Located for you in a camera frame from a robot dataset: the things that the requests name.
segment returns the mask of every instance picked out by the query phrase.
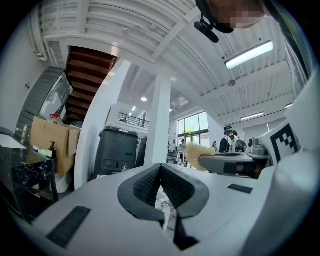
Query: black table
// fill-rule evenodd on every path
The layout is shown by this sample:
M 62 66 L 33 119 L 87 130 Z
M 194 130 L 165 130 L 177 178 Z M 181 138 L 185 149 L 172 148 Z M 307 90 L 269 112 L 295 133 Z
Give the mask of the black table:
M 0 128 L 1 134 L 7 134 L 19 141 L 9 130 Z M 56 160 L 35 152 L 31 145 L 26 149 L 7 148 L 0 145 L 0 181 L 12 193 L 16 208 L 21 217 L 30 221 L 22 200 L 22 193 L 33 186 L 50 180 L 54 201 L 58 201 L 56 187 Z

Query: gray plastic container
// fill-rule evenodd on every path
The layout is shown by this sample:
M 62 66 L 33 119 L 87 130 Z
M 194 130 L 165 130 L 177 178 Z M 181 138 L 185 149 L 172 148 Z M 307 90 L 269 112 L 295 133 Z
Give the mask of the gray plastic container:
M 93 178 L 112 175 L 136 167 L 138 135 L 112 126 L 100 132 Z

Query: cardboard box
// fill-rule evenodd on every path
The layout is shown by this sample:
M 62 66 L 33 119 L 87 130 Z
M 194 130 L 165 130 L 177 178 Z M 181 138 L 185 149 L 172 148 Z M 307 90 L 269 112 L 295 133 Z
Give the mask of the cardboard box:
M 34 117 L 30 144 L 47 150 L 55 142 L 56 173 L 65 175 L 75 165 L 80 129 L 69 125 L 59 125 Z

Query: soap dispenser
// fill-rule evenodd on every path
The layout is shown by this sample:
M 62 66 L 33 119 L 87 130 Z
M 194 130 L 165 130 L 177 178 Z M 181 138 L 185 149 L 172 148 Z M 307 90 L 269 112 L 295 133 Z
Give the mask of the soap dispenser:
M 46 156 L 55 159 L 57 156 L 57 151 L 55 150 L 55 142 L 51 141 L 51 146 L 46 150 Z

